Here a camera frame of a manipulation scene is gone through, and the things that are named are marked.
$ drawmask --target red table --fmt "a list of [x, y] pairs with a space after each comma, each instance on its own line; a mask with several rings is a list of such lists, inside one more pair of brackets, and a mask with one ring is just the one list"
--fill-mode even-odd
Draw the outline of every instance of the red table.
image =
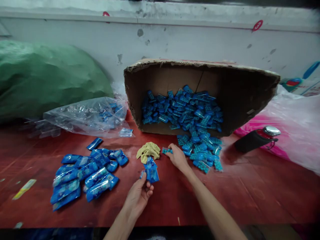
[[[146, 142], [160, 148], [175, 136], [140, 132], [131, 115], [128, 123], [135, 138], [104, 139], [101, 148], [119, 149], [129, 163], [114, 173], [118, 185], [99, 199], [88, 203], [85, 195], [57, 212], [52, 212], [52, 181], [65, 154], [89, 155], [86, 146], [95, 137], [63, 132], [56, 138], [28, 139], [17, 126], [0, 129], [0, 226], [110, 227], [119, 213], [132, 184], [143, 168], [136, 160], [138, 149]], [[207, 175], [193, 167], [203, 184], [214, 194], [240, 225], [311, 223], [316, 220], [319, 203], [319, 177], [294, 163], [256, 149], [244, 156], [232, 148], [235, 135], [223, 138], [220, 155], [223, 173], [211, 170]], [[136, 226], [203, 225], [205, 219], [185, 177], [161, 154], [156, 160], [160, 181]], [[29, 180], [37, 182], [18, 200], [13, 196]]]

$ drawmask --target silver bottle cap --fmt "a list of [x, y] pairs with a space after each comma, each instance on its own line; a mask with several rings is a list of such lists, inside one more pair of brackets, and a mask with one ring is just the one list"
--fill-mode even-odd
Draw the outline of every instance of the silver bottle cap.
[[273, 126], [266, 126], [263, 128], [263, 131], [270, 136], [278, 136], [281, 134], [280, 130]]

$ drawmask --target water bottle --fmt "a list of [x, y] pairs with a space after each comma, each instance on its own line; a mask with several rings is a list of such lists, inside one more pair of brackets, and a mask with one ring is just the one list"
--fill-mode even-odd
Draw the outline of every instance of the water bottle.
[[281, 132], [279, 129], [273, 126], [266, 126], [263, 129], [257, 129], [249, 132], [247, 135], [236, 141], [234, 146], [239, 152], [247, 153], [253, 149], [270, 143], [271, 146], [268, 147], [270, 150], [274, 147], [275, 142], [278, 141], [278, 139], [274, 137], [280, 134]]

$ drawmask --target yellow cloth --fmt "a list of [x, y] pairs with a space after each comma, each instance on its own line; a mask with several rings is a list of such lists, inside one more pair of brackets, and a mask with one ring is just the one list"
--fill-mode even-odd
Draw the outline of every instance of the yellow cloth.
[[160, 158], [160, 148], [157, 144], [153, 142], [148, 142], [143, 145], [137, 152], [136, 158], [138, 159], [141, 157], [141, 162], [143, 164], [147, 163], [148, 156], [152, 155], [154, 160]]

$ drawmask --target cardboard box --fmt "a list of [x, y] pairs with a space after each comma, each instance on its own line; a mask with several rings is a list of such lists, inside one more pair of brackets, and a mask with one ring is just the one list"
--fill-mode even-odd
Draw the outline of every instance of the cardboard box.
[[234, 63], [143, 59], [124, 70], [124, 82], [131, 114], [143, 132], [166, 135], [186, 134], [171, 130], [170, 124], [142, 124], [141, 104], [147, 91], [157, 96], [174, 94], [188, 84], [194, 92], [207, 90], [217, 98], [224, 122], [222, 132], [210, 130], [212, 136], [229, 136], [248, 122], [271, 100], [280, 76], [274, 72]]

